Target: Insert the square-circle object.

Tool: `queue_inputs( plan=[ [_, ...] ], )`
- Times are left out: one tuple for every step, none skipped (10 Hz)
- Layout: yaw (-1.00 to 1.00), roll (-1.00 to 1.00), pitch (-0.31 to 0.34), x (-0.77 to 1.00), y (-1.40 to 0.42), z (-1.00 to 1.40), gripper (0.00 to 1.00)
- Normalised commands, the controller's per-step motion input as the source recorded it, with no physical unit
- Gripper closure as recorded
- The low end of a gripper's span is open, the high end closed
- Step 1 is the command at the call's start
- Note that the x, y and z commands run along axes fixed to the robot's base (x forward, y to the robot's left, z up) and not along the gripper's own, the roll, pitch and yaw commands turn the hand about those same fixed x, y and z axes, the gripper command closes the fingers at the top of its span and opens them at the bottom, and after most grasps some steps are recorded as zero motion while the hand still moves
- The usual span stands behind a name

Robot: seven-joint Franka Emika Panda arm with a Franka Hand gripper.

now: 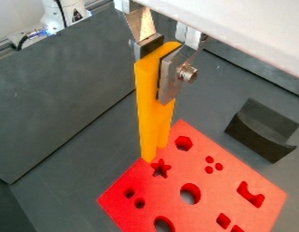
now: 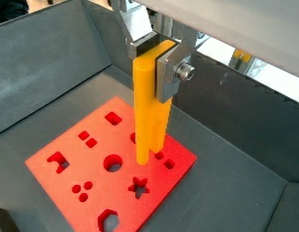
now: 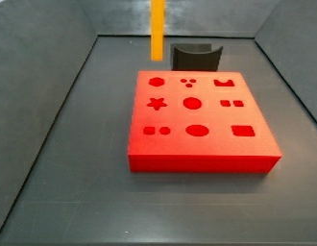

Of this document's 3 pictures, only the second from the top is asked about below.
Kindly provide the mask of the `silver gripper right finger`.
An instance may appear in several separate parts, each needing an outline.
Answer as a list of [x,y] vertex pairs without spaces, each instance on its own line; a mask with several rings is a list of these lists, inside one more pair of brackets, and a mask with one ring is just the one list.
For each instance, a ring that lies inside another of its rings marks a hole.
[[192,79],[195,67],[190,57],[211,38],[187,25],[175,27],[175,46],[156,61],[156,98],[166,103],[178,93],[179,84]]

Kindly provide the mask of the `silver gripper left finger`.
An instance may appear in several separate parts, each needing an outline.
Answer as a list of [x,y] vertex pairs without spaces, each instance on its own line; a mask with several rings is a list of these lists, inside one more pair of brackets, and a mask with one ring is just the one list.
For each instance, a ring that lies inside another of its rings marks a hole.
[[152,30],[147,7],[134,0],[111,0],[111,6],[124,31],[128,56],[135,60],[160,42]]

